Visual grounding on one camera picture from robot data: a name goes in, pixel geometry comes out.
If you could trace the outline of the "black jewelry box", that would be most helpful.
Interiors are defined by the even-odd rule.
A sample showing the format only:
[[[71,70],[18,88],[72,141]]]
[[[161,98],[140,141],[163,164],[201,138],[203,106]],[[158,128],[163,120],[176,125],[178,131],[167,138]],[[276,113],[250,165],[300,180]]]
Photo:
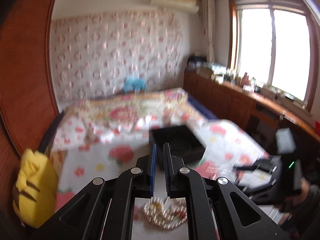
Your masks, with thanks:
[[[202,159],[205,148],[186,125],[172,126],[149,131],[149,144],[157,145],[157,165],[164,170],[163,146],[169,144],[172,155],[181,157],[185,164]]]

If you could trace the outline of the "pink circle pattern curtain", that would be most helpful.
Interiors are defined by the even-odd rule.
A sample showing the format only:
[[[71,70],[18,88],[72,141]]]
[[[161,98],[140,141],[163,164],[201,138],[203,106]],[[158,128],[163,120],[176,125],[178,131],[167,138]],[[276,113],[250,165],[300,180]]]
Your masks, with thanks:
[[[147,90],[175,87],[183,35],[171,11],[116,11],[52,22],[50,59],[56,99],[106,98],[141,79]]]

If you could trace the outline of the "cardboard box with papers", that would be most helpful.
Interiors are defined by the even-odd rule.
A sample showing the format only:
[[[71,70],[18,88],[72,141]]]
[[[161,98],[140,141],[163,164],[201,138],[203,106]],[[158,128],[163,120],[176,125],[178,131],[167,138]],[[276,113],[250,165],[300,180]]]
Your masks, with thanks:
[[[203,64],[199,68],[199,76],[206,79],[214,80],[217,76],[224,76],[226,74],[227,68],[218,63]]]

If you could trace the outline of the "window with wooden frame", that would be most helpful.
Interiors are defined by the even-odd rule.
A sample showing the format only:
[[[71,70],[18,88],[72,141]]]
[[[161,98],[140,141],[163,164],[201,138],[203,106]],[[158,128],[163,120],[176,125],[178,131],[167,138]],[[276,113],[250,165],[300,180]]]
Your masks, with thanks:
[[[229,0],[229,67],[311,111],[319,85],[318,27],[302,0]]]

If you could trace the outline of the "yellow plush toy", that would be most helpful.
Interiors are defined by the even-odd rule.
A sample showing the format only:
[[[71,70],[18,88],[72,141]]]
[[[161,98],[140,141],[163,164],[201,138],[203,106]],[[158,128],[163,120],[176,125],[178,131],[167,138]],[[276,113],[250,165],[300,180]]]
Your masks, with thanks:
[[[26,149],[12,189],[13,208],[20,221],[39,228],[55,212],[58,175],[48,157]]]

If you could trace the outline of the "beige window drape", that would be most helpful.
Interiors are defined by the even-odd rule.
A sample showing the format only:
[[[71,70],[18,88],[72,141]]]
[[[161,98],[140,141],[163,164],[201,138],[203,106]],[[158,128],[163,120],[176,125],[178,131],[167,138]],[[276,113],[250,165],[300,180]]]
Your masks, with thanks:
[[[201,0],[204,35],[206,37],[207,62],[215,62],[215,0]]]

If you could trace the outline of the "floral quilt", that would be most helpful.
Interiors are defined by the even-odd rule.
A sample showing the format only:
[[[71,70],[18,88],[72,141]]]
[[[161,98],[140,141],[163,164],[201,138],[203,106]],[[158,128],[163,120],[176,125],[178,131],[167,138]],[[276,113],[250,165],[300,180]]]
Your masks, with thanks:
[[[62,123],[75,129],[76,140],[108,143],[120,135],[184,124],[199,128],[206,122],[189,103],[188,93],[173,88],[79,101],[66,109]]]

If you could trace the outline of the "pink bottle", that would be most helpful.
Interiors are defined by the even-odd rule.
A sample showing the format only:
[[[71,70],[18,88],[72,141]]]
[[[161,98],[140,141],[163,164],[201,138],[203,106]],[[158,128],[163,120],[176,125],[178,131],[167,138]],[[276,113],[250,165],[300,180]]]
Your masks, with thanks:
[[[249,75],[247,72],[245,72],[244,76],[241,79],[241,86],[249,86],[249,85],[250,85]]]

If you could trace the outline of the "wooden sideboard cabinet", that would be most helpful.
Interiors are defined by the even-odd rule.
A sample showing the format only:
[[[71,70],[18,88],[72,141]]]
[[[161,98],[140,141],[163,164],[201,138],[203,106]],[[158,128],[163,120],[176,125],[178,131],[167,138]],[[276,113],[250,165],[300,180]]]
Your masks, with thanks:
[[[279,128],[289,128],[297,147],[319,153],[319,135],[297,115],[276,102],[257,93],[224,82],[217,83],[196,73],[185,72],[183,89],[220,119],[227,119],[253,136],[263,123],[271,129],[271,139]]]

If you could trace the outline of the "blue plush toy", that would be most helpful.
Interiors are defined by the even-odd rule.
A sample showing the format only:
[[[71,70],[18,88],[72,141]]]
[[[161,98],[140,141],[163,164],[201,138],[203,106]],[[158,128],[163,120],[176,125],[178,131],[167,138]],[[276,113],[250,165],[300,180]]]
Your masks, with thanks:
[[[144,79],[135,76],[128,76],[125,79],[124,93],[135,93],[146,90],[146,83]]]

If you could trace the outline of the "dark clothes pile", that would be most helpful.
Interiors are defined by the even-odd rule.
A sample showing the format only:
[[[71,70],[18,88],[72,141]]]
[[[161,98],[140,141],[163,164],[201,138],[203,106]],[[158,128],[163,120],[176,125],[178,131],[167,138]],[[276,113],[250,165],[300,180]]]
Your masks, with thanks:
[[[187,66],[192,68],[200,67],[206,62],[207,62],[207,58],[205,56],[194,54],[188,57]]]

